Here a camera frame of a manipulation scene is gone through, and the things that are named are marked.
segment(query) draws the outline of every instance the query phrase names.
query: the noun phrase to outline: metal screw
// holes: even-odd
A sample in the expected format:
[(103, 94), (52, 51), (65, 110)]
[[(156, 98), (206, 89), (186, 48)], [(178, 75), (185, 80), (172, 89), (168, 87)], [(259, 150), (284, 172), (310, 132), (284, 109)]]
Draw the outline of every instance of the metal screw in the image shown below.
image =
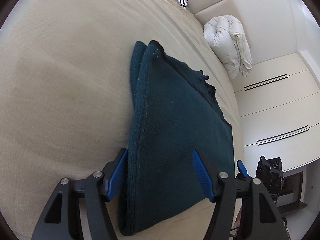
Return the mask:
[(220, 178), (222, 178), (222, 179), (226, 179), (226, 178), (228, 177), (228, 173), (222, 171), (222, 172), (219, 173), (219, 176), (220, 176)]
[(96, 172), (93, 174), (93, 176), (94, 176), (95, 178), (99, 178), (99, 177), (102, 176), (102, 172), (101, 172), (101, 171), (96, 171)]
[(69, 179), (68, 179), (68, 178), (63, 178), (63, 179), (61, 180), (61, 184), (62, 184), (62, 185), (66, 185), (66, 184), (68, 184), (68, 182), (69, 182)]
[(259, 185), (261, 183), (261, 180), (258, 179), (258, 178), (254, 178), (253, 180), (253, 183), (256, 184), (256, 185)]

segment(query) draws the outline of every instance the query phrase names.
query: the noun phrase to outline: cabinet door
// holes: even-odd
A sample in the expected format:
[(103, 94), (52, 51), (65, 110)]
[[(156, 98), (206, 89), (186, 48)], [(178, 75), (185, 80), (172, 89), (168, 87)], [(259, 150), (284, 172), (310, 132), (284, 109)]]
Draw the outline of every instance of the cabinet door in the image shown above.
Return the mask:
[(307, 66), (297, 53), (274, 58), (252, 66), (252, 72), (246, 78), (239, 74), (232, 80), (235, 92), (255, 85), (271, 82), (276, 79), (307, 70)]
[(319, 91), (308, 70), (253, 89), (236, 92), (240, 116), (280, 106)]
[(320, 158), (320, 124), (304, 129), (294, 135), (285, 136), (273, 142), (244, 147), (244, 165), (252, 177), (260, 156), (266, 159), (280, 157), (282, 170), (289, 171)]
[(320, 92), (240, 117), (244, 146), (290, 135), (320, 123)]

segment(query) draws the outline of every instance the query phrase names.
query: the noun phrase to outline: folded duvet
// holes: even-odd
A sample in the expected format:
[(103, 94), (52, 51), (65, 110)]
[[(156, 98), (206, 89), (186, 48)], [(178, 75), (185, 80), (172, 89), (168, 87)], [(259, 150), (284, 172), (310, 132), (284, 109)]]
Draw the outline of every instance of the folded duvet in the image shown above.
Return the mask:
[(229, 78), (240, 72), (247, 77), (252, 70), (249, 45), (241, 22), (232, 15), (212, 18), (204, 25), (204, 38), (221, 61)]
[(119, 228), (133, 235), (204, 199), (191, 153), (235, 175), (231, 125), (209, 77), (165, 54), (157, 41), (137, 42), (130, 82), (134, 112)]

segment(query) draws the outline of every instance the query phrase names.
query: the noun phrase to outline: fitted sheet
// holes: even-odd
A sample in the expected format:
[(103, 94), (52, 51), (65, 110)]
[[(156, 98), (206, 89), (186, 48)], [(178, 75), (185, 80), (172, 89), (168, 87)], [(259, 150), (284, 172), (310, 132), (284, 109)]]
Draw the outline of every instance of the fitted sheet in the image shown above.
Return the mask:
[[(0, 30), (0, 210), (21, 239), (31, 237), (61, 178), (86, 178), (127, 146), (138, 40), (157, 40), (210, 76), (235, 160), (243, 158), (228, 75), (176, 0), (20, 0)], [(117, 228), (117, 198), (107, 206), (119, 239), (203, 239), (214, 209), (203, 200), (128, 237)], [(90, 239), (84, 207), (82, 218)]]

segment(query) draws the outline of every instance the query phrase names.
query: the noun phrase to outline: bed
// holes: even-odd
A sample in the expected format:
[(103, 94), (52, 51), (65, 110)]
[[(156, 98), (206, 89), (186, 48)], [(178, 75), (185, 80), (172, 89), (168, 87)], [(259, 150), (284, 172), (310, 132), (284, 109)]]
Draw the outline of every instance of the bed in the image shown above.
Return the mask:
[[(136, 41), (157, 40), (210, 77), (232, 125), (235, 160), (243, 158), (234, 91), (203, 38), (208, 16), (192, 12), (192, 4), (188, 10), (176, 0), (20, 0), (14, 7), (0, 30), (0, 210), (19, 239), (30, 239), (61, 178), (86, 178), (127, 145)], [(229, 14), (223, 4), (218, 12)], [(130, 237), (117, 229), (117, 199), (108, 210), (119, 239), (200, 240), (214, 204), (205, 199)], [(82, 218), (90, 239), (84, 208)]]

